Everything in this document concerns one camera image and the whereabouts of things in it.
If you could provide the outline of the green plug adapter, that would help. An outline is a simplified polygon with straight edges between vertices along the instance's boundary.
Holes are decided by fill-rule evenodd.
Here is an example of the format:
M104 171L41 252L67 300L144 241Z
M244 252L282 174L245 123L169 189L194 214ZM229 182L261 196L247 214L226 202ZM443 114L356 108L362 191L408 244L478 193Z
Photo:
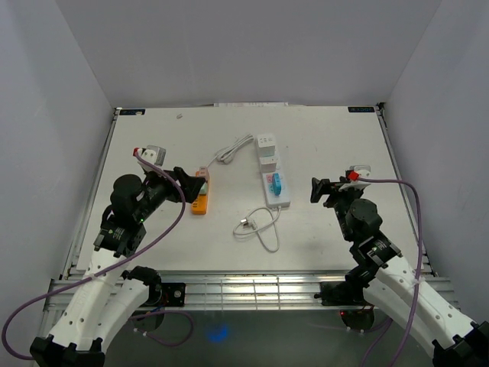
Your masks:
M206 181L200 188L199 190L199 195L200 196L206 196L209 192L209 182Z

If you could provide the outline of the pink plug adapter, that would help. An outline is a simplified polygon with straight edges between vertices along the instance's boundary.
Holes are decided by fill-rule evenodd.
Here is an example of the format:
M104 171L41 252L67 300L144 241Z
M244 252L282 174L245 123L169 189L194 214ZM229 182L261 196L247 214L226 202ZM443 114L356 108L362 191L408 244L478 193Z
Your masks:
M207 167L200 167L198 171L198 176L199 177L204 177L206 181L209 180L209 170Z

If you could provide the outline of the blue plug adapter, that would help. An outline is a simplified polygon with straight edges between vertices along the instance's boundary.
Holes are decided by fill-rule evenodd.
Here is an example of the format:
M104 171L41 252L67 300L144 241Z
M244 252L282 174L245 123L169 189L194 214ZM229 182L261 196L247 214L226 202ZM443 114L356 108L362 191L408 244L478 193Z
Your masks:
M279 196L281 195L282 192L282 182L280 179L280 175L278 173L273 173L267 175L267 182L269 185L269 191L274 195L274 196Z

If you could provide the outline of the white pastel power strip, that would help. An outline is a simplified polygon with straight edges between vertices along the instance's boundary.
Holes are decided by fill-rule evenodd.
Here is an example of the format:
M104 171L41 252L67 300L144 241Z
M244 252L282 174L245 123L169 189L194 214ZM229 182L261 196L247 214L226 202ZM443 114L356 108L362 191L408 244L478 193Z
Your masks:
M287 208L291 204L289 185L286 180L280 153L258 158L266 206L270 209Z

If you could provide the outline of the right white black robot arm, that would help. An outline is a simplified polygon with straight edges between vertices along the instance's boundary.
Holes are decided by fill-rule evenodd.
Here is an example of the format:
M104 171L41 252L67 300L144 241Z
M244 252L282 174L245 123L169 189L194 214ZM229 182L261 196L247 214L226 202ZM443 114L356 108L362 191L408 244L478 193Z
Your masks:
M315 297L325 306L379 308L423 346L434 366L486 366L488 323L450 304L382 233L376 204L362 196L372 181L366 171L354 170L338 181L312 179L311 202L327 197L323 205L334 209L357 264L336 285L321 283Z

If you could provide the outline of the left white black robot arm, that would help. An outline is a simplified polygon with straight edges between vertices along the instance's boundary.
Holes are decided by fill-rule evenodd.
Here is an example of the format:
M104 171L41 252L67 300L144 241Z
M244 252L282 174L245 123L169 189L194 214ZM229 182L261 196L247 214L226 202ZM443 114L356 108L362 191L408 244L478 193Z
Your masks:
M102 214L94 251L63 316L30 353L39 366L102 366L105 353L126 320L143 305L158 304L164 287L158 272L129 263L138 251L145 221L166 202L193 203L204 185L180 167L119 177Z

